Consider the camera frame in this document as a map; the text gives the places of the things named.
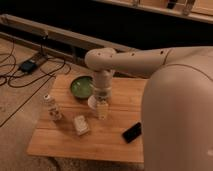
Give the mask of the beige cylindrical gripper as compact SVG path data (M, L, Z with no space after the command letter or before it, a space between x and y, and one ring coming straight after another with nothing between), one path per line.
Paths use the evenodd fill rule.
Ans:
M113 70L103 70L93 73L93 95L97 100L98 118L104 120L107 118L109 105L105 101L111 96L111 83L114 75Z

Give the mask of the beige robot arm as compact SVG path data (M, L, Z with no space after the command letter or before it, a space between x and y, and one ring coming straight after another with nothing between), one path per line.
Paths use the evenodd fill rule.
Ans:
M118 53L93 49L97 97L117 70L148 80L141 102L145 171L213 171L213 46Z

